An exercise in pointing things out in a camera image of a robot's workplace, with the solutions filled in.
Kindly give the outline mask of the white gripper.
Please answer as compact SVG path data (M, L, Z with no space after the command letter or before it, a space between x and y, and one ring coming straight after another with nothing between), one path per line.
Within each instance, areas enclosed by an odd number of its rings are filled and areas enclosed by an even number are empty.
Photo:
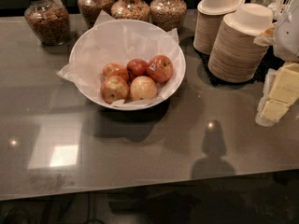
M266 29L253 39L253 43L263 47L274 44L276 57L286 62L299 62L299 0L291 2L276 28ZM261 116L279 122L299 99L299 63L284 63L272 78L274 81L266 94Z

